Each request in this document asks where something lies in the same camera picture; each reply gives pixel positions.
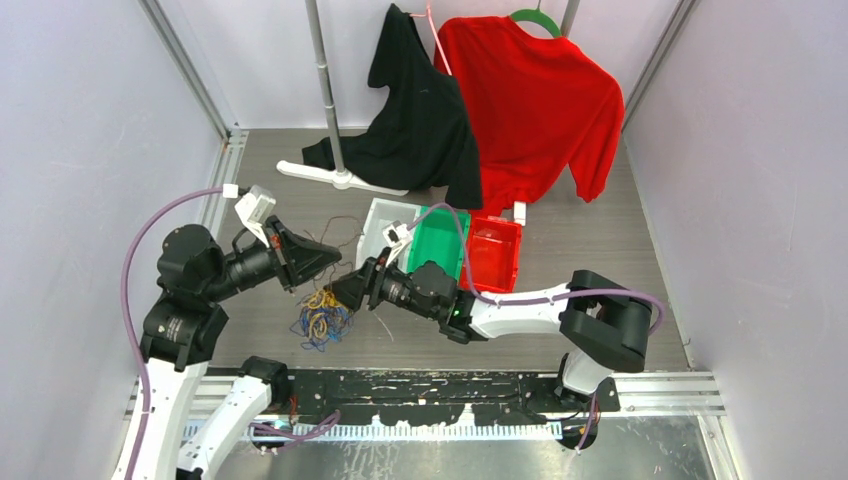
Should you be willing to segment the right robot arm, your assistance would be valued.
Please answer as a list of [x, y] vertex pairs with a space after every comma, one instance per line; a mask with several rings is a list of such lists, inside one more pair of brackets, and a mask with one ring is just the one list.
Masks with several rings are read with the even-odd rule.
[[351, 312], [388, 302], [433, 320], [459, 344], [517, 334], [562, 335], [575, 350], [561, 360], [554, 395], [571, 411], [590, 402], [613, 373], [643, 372], [651, 327], [660, 317], [645, 294], [589, 270], [577, 270], [570, 281], [545, 290], [497, 294], [461, 288], [433, 261], [406, 273], [382, 254], [326, 289]]

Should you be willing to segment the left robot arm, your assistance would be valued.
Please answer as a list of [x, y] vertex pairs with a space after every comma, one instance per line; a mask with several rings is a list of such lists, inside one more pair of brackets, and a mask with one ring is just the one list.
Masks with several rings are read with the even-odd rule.
[[266, 238], [224, 253], [209, 230], [188, 224], [164, 239], [157, 261], [162, 292], [142, 323], [139, 395], [116, 479], [212, 479], [249, 425], [292, 397], [285, 364], [248, 358], [229, 393], [190, 438], [184, 429], [229, 317], [223, 301], [266, 281], [293, 291], [342, 258], [270, 216]]

